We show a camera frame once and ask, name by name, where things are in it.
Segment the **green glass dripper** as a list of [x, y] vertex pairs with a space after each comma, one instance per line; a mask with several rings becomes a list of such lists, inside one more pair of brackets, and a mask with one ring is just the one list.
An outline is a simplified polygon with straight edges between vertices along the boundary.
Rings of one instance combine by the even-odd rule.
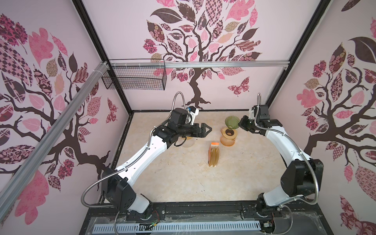
[[237, 116], [228, 116], [225, 119], [225, 124], [229, 130], [235, 130], [239, 128], [240, 119]]

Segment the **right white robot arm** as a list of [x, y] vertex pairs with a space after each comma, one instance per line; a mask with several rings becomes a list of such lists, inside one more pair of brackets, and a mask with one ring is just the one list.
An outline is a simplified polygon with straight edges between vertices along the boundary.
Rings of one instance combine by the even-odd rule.
[[287, 134], [277, 119], [271, 119], [268, 106], [255, 105], [249, 116], [243, 116], [240, 128], [266, 137], [279, 151], [287, 166], [280, 185], [258, 197], [260, 208], [283, 206], [301, 200], [309, 205], [318, 203], [324, 164], [305, 153]]

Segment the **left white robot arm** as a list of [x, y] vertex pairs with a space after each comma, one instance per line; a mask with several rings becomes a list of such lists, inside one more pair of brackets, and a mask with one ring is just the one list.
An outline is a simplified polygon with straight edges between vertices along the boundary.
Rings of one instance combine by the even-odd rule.
[[148, 142], [128, 161], [116, 169], [104, 171], [101, 187], [104, 198], [119, 212], [136, 211], [144, 213], [151, 202], [137, 194], [132, 186], [143, 171], [171, 146], [180, 147], [179, 138], [205, 138], [212, 128], [205, 123], [195, 123], [199, 110], [192, 106], [185, 110], [176, 108], [159, 126], [154, 127]]

